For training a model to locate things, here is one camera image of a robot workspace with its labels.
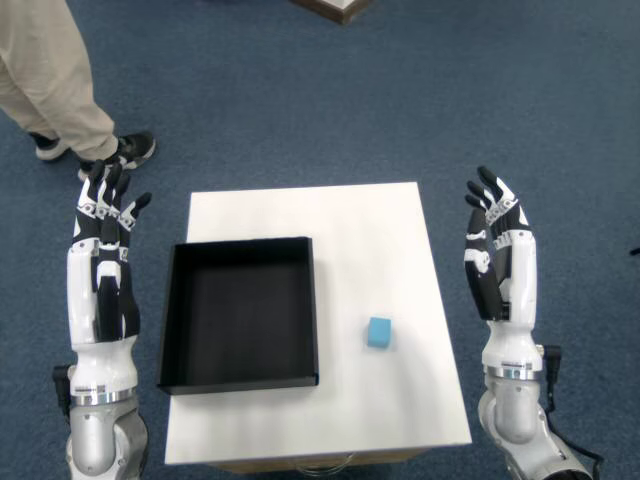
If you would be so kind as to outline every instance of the black cable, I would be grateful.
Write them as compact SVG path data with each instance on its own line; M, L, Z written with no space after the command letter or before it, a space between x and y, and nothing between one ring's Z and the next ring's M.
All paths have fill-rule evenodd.
M554 397L554 385L558 381L558 372L560 371L560 360L562 359L562 349L556 345L544 346L544 360L547 369L547 408L544 412L547 415L547 424L549 430L551 430L560 440L562 440L569 448L581 453L585 457L589 457L593 460L593 480L600 480L600 466L604 462L604 457L594 453L586 448L576 445L571 440L568 440L562 435L551 421L551 412L556 409L556 402Z

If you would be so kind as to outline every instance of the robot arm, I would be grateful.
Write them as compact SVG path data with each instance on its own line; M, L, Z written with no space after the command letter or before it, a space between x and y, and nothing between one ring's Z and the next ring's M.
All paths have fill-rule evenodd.
M491 331L482 352L487 391L480 423L500 448L514 480L589 480L567 445L549 429L538 403L542 349L531 337L536 310L536 243L519 200L485 167L485 188L469 182L474 207L465 270L476 306ZM493 237L491 259L487 227Z
M105 175L104 164L96 162L78 199L67 254L69 329L78 356L66 369L73 479L134 479L144 466L147 429L138 414L131 356L140 316L127 257L131 229L150 194L120 212L128 183L119 165ZM54 371L59 394L64 370Z

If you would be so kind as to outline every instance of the person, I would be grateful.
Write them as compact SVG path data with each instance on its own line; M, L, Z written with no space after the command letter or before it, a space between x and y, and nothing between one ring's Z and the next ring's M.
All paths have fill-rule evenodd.
M0 0L0 108L33 137L39 159L73 150L81 181L96 160L134 169L156 147L147 131L114 135L66 0Z

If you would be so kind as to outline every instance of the blue carpet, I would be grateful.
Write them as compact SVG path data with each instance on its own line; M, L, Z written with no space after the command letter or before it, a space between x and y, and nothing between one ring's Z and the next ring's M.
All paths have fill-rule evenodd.
M475 411L488 330L462 264L479 164L520 194L538 239L535 338L565 350L556 424L605 455L604 478L640 475L640 258L627 253L640 246L640 3L376 0L346 28L286 0L70 6L98 102L120 133L159 141L132 182L154 194L131 251L148 478L233 478L163 465L156 356L189 193L417 180L474 444L337 478L506 479ZM4 116L0 138L0 478L67 478L49 378L74 359L65 257L80 184L71 155L38 162Z

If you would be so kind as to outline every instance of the robotic finger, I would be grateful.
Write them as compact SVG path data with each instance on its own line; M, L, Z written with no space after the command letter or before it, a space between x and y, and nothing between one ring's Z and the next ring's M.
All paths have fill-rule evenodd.
M483 320L502 320L502 295L489 256L486 227L485 212L474 208L467 228L464 267L480 317Z

